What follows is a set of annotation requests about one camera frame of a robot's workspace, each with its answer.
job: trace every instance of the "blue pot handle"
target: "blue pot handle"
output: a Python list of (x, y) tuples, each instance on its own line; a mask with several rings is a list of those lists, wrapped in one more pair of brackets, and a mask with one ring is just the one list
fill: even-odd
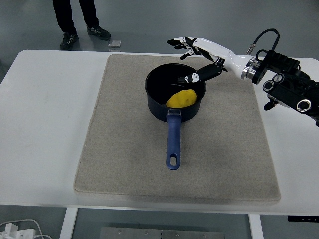
[[(177, 170), (180, 167), (180, 110), (169, 109), (167, 113), (168, 139), (167, 139), (167, 167)], [(176, 159), (176, 165), (172, 165), (172, 159)]]

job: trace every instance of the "small card on floor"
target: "small card on floor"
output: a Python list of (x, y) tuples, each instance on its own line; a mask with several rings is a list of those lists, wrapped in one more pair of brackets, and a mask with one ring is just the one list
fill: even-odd
[(121, 46), (121, 40), (110, 40), (108, 46), (109, 47), (120, 47)]

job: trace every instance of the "black pot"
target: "black pot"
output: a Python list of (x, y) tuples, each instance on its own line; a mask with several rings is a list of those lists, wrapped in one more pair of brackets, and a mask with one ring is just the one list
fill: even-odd
[[(161, 121), (168, 122), (167, 167), (177, 170), (180, 167), (180, 127), (182, 122), (192, 119), (198, 112), (201, 99), (205, 95), (205, 82), (179, 83), (179, 77), (196, 72), (190, 66), (169, 63), (153, 69), (145, 80), (148, 106), (151, 113)], [(197, 94), (195, 104), (184, 108), (170, 108), (166, 103), (172, 95), (181, 90), (193, 89)]]

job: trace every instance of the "black cable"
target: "black cable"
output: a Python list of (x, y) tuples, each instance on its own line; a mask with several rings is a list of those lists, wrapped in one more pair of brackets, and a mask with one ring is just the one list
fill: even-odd
[(260, 34), (257, 36), (257, 38), (256, 38), (256, 40), (254, 41), (253, 44), (256, 45), (256, 43), (257, 43), (257, 41), (259, 40), (259, 38), (260, 38), (262, 35), (264, 35), (265, 33), (269, 32), (269, 31), (273, 31), (274, 33), (277, 34), (277, 38), (276, 38), (276, 40), (275, 40), (275, 42), (274, 42), (273, 47), (271, 48), (272, 50), (275, 50), (275, 48), (276, 48), (276, 46), (277, 46), (277, 44), (278, 44), (278, 42), (279, 42), (280, 34), (279, 34), (279, 32), (278, 32), (276, 29), (274, 29), (274, 28), (267, 29), (267, 30), (263, 31), (262, 33), (260, 33)]

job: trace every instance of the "metal plate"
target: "metal plate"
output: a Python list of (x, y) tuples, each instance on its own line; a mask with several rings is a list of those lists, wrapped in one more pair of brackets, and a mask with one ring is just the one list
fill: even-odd
[(224, 233), (103, 227), (100, 239), (224, 239)]

